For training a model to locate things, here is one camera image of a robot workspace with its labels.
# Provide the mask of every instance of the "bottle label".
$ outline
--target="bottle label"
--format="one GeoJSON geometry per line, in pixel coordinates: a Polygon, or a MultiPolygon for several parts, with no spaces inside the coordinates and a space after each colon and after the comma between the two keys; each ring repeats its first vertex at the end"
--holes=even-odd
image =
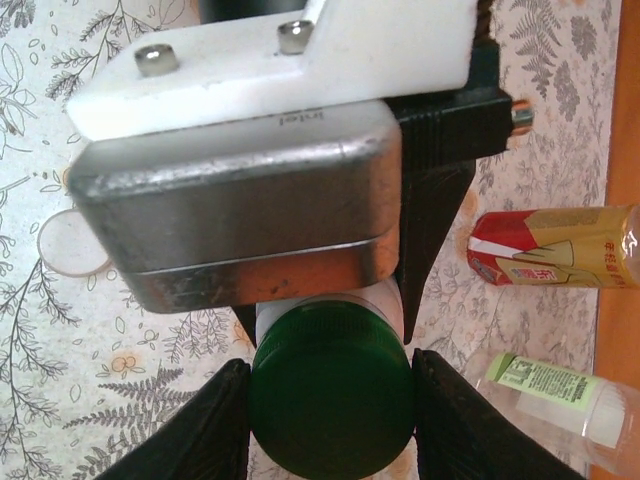
{"type": "Polygon", "coordinates": [[[623,238],[632,206],[495,212],[471,238],[471,268],[494,285],[636,286],[623,238]]]}
{"type": "Polygon", "coordinates": [[[587,410],[600,382],[591,375],[511,353],[498,355],[486,377],[500,385],[580,411],[587,410]]]}

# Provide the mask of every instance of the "floral tablecloth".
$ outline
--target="floral tablecloth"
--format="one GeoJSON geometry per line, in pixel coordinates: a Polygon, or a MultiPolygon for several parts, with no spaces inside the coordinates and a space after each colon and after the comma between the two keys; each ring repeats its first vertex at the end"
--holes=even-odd
{"type": "MultiPolygon", "coordinates": [[[[414,347],[462,367],[492,346],[589,370],[597,293],[496,288],[467,268],[487,210],[604,201],[621,0],[497,0],[503,81],[535,131],[479,162],[424,291],[414,347]]],[[[36,246],[71,206],[81,139],[64,100],[132,39],[197,23],[185,0],[0,1],[0,472],[89,479],[154,432],[207,377],[253,348],[225,309],[145,312],[118,272],[66,278],[36,246]],[[151,415],[144,402],[162,406],[151,415]]],[[[584,469],[581,463],[574,463],[584,469]]],[[[252,444],[250,478],[292,478],[252,444]]],[[[415,447],[375,478],[417,478],[415,447]]]]}

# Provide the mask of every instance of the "bolt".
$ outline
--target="bolt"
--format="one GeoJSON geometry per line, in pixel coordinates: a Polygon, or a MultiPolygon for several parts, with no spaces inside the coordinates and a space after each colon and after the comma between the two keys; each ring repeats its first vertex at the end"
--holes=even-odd
{"type": "Polygon", "coordinates": [[[171,45],[157,44],[142,47],[135,53],[138,70],[145,77],[157,77],[178,69],[178,59],[171,45]]]}
{"type": "Polygon", "coordinates": [[[533,105],[528,100],[518,100],[513,102],[511,107],[511,120],[513,122],[513,130],[511,136],[526,135],[533,128],[533,120],[535,112],[533,105]]]}
{"type": "Polygon", "coordinates": [[[296,20],[283,23],[278,27],[278,42],[283,55],[299,55],[309,43],[313,32],[313,22],[296,20]]]}

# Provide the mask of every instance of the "silver metal casing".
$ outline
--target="silver metal casing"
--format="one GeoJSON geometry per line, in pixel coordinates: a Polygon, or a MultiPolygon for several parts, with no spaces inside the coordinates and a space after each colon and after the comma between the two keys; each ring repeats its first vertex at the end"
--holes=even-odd
{"type": "Polygon", "coordinates": [[[393,273],[401,143],[362,102],[93,143],[68,184],[146,309],[245,305],[393,273]]]}

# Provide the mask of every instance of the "green bottle cap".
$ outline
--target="green bottle cap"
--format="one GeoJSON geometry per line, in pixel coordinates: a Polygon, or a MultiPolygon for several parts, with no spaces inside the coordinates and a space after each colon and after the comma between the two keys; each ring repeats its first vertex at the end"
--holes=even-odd
{"type": "Polygon", "coordinates": [[[411,367],[373,312],[343,301],[303,305],[258,347],[249,415],[260,446],[290,472],[361,479],[389,465],[411,438],[411,367]]]}

